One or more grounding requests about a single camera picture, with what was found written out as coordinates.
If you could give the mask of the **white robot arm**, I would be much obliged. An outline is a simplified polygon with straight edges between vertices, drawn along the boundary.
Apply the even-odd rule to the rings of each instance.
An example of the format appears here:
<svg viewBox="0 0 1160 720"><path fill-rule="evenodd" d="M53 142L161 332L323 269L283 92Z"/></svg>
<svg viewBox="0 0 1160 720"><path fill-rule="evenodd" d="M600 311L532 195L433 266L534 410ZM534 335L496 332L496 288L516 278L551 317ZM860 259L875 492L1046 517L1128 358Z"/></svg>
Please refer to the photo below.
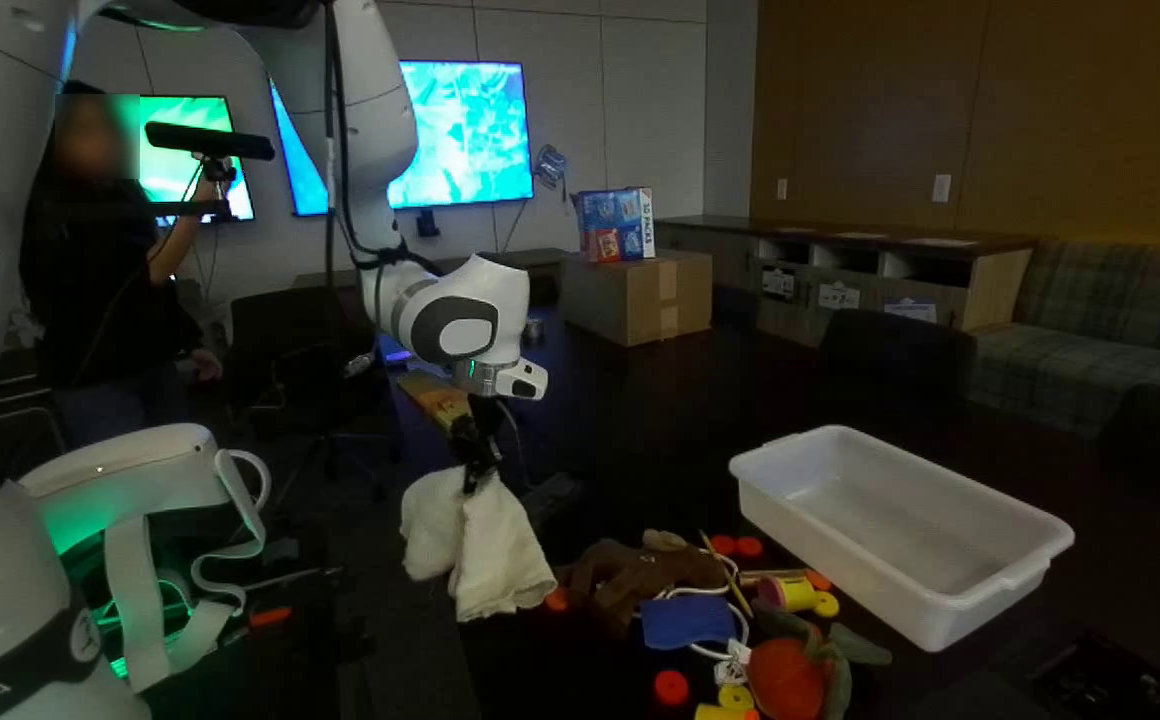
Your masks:
<svg viewBox="0 0 1160 720"><path fill-rule="evenodd" d="M412 102L374 0L0 0L0 358L12 322L18 221L83 25L123 5L152 25L232 25L279 86L330 67L330 167L349 221L383 216L383 186L412 161ZM74 600L38 506L0 471L0 720L147 720Z"/></svg>

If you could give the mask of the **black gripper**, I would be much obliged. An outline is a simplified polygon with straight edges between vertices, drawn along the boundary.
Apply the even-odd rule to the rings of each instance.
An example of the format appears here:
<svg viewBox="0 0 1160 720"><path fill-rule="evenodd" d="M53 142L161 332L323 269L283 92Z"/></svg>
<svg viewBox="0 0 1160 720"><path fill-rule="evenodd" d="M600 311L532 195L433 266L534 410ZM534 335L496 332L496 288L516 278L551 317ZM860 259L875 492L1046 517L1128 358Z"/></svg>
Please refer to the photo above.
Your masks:
<svg viewBox="0 0 1160 720"><path fill-rule="evenodd" d="M452 457L464 463L464 492L481 492L504 463L496 431L513 419L507 406L546 398L546 369L520 358L513 365L459 360L452 372L469 410L452 419Z"/></svg>

